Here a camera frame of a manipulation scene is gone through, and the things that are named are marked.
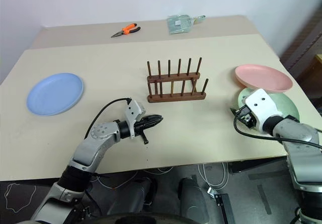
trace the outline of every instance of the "table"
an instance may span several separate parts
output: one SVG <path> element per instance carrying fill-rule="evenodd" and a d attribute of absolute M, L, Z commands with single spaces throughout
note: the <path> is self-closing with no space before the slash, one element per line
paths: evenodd
<path fill-rule="evenodd" d="M 207 19 L 182 35 L 168 35 L 165 21 L 139 22 L 141 31 L 112 41 L 110 35 L 124 25 L 44 29 L 31 49 L 23 53 L 0 87 L 0 180 L 59 177 L 94 116 L 105 104 L 121 97 L 132 97 L 145 106 L 146 114 L 160 114 L 164 120 L 146 130 L 148 145 L 137 137 L 123 139 L 110 148 L 99 173 L 286 155 L 278 142 L 241 136 L 232 125 L 229 106 L 243 88 L 234 78 L 236 66 L 267 65 L 290 76 L 246 18 Z M 162 72 L 167 72 L 170 59 L 175 72 L 178 59 L 182 59 L 181 69 L 186 69 L 189 57 L 191 71 L 203 57 L 197 89 L 209 78 L 206 99 L 148 103 L 146 62 L 150 61 L 152 74 L 157 74 L 157 60 Z M 30 89 L 60 72 L 83 79 L 81 100 L 59 115 L 30 113 L 26 107 Z M 320 115 L 292 80 L 294 86 L 286 95 L 297 106 L 301 121 L 321 128 Z M 164 92 L 170 92 L 170 83 L 164 84 Z M 124 108 L 125 103 L 112 105 L 96 123 L 123 120 Z"/>

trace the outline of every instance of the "pliers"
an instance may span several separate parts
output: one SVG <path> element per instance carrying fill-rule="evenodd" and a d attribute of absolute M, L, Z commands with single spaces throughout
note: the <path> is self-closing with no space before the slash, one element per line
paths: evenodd
<path fill-rule="evenodd" d="M 117 32 L 116 34 L 112 35 L 111 38 L 117 37 L 117 36 L 121 36 L 123 34 L 131 34 L 131 33 L 135 33 L 137 31 L 139 31 L 141 29 L 141 27 L 137 27 L 135 29 L 133 29 L 134 27 L 136 27 L 137 24 L 130 24 L 128 26 L 126 26 L 125 28 L 122 29 L 122 31 Z"/>

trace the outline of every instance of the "black cable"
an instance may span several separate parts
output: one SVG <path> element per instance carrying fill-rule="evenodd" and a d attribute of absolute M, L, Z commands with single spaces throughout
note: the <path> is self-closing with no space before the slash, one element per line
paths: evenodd
<path fill-rule="evenodd" d="M 85 194 L 91 200 L 91 202 L 96 206 L 96 208 L 99 210 L 100 215 L 102 216 L 102 210 L 101 210 L 100 206 L 97 204 L 97 202 L 92 198 L 92 196 L 88 193 L 87 190 L 85 190 Z"/>
<path fill-rule="evenodd" d="M 98 173 L 93 173 L 93 176 L 95 177 L 102 177 L 102 178 L 111 178 L 110 174 L 98 174 Z"/>
<path fill-rule="evenodd" d="M 313 142 L 303 141 L 303 140 L 299 140 L 299 139 L 284 138 L 284 137 L 265 137 L 265 136 L 258 136 L 258 135 L 253 135 L 253 134 L 242 132 L 237 128 L 237 118 L 238 118 L 238 115 L 235 115 L 235 118 L 233 120 L 233 127 L 235 128 L 235 130 L 239 134 L 244 135 L 246 137 L 264 139 L 264 140 L 274 140 L 274 141 L 297 142 L 297 143 L 302 143 L 302 144 L 310 145 L 310 146 L 313 146 L 313 147 L 317 147 L 317 148 L 322 150 L 321 145 L 313 143 Z"/>
<path fill-rule="evenodd" d="M 127 104 L 129 104 L 129 103 L 130 103 L 130 101 L 131 101 L 131 98 L 120 98 L 120 99 L 116 99 L 116 100 L 114 100 L 114 101 L 110 102 L 109 104 L 105 105 L 105 106 L 100 110 L 100 112 L 96 115 L 96 117 L 94 118 L 94 120 L 92 121 L 92 123 L 90 124 L 89 128 L 87 129 L 87 132 L 86 132 L 86 134 L 85 134 L 84 139 L 88 137 L 88 135 L 89 135 L 89 133 L 90 133 L 90 131 L 91 131 L 92 126 L 94 125 L 95 121 L 99 118 L 99 116 L 101 115 L 101 113 L 102 113 L 102 112 L 103 112 L 103 111 L 104 111 L 108 106 L 110 106 L 110 105 L 111 105 L 111 104 L 113 104 L 114 102 L 119 102 L 119 101 L 127 101 Z"/>
<path fill-rule="evenodd" d="M 297 215 L 296 217 L 293 218 L 293 220 L 290 222 L 290 224 L 295 224 L 299 219 L 300 219 L 300 216 Z"/>

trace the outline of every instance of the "blue plate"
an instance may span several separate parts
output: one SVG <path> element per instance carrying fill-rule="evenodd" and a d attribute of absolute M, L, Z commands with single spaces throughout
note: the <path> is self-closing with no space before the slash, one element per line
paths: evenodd
<path fill-rule="evenodd" d="M 71 73 L 49 76 L 33 87 L 27 97 L 29 111 L 40 116 L 52 116 L 74 106 L 82 97 L 82 80 Z"/>

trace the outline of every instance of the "wooden peg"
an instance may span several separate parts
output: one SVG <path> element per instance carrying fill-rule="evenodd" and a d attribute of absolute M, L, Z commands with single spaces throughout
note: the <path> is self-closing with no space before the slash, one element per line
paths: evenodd
<path fill-rule="evenodd" d="M 149 88 L 149 96 L 152 97 L 152 91 L 151 91 L 151 86 L 150 83 L 147 83 L 147 87 Z"/>
<path fill-rule="evenodd" d="M 180 67 L 181 67 L 181 59 L 179 59 L 179 64 L 178 64 L 178 76 L 180 74 Z"/>
<path fill-rule="evenodd" d="M 174 82 L 171 82 L 171 94 L 170 94 L 171 97 L 173 96 L 173 85 L 174 85 Z"/>
<path fill-rule="evenodd" d="M 170 60 L 168 60 L 168 77 L 170 77 L 170 68 L 171 68 L 171 63 L 170 63 Z"/>
<path fill-rule="evenodd" d="M 163 97 L 163 92 L 162 92 L 162 82 L 160 82 L 160 97 Z"/>
<path fill-rule="evenodd" d="M 183 81 L 182 82 L 182 89 L 181 89 L 181 96 L 183 96 L 183 92 L 185 90 L 185 84 L 186 84 L 186 81 Z"/>
<path fill-rule="evenodd" d="M 151 68 L 150 68 L 150 62 L 147 62 L 147 70 L 149 71 L 149 77 L 151 77 Z"/>
<path fill-rule="evenodd" d="M 196 91 L 196 84 L 197 84 L 197 80 L 192 80 L 192 92 L 191 92 L 191 96 L 194 94 L 194 92 Z"/>
<path fill-rule="evenodd" d="M 188 69 L 187 69 L 187 76 L 189 75 L 190 65 L 191 65 L 191 58 L 189 58 Z"/>
<path fill-rule="evenodd" d="M 154 93 L 157 95 L 157 81 L 154 82 Z"/>
<path fill-rule="evenodd" d="M 160 61 L 157 61 L 157 67 L 158 67 L 158 71 L 159 71 L 159 79 L 161 78 L 161 65 L 160 65 Z"/>
<path fill-rule="evenodd" d="M 208 78 L 206 79 L 205 84 L 203 85 L 203 89 L 201 92 L 202 95 L 205 93 L 205 89 L 206 89 L 207 84 L 208 84 Z"/>
<path fill-rule="evenodd" d="M 197 67 L 197 72 L 196 72 L 196 74 L 198 74 L 198 72 L 199 72 L 199 68 L 200 68 L 201 61 L 202 61 L 202 58 L 199 58 L 199 63 L 198 63 L 198 67 Z"/>

